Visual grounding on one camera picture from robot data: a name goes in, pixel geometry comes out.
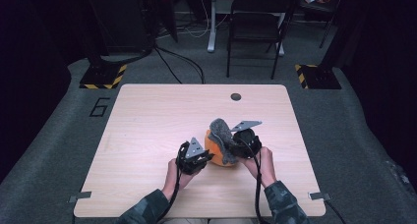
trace orange object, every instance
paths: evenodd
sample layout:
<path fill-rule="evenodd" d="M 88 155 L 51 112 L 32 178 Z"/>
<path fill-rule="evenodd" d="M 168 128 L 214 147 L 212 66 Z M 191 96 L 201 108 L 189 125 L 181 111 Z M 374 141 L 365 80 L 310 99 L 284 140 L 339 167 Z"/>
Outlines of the orange object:
<path fill-rule="evenodd" d="M 223 164 L 223 153 L 221 152 L 220 147 L 217 145 L 217 143 L 209 139 L 210 133 L 211 133 L 211 130 L 208 130 L 206 132 L 205 149 L 209 150 L 208 153 L 214 154 L 214 156 L 211 159 L 211 162 L 219 166 L 223 166 L 223 167 L 233 166 L 234 164 L 231 164 L 231 163 Z"/>

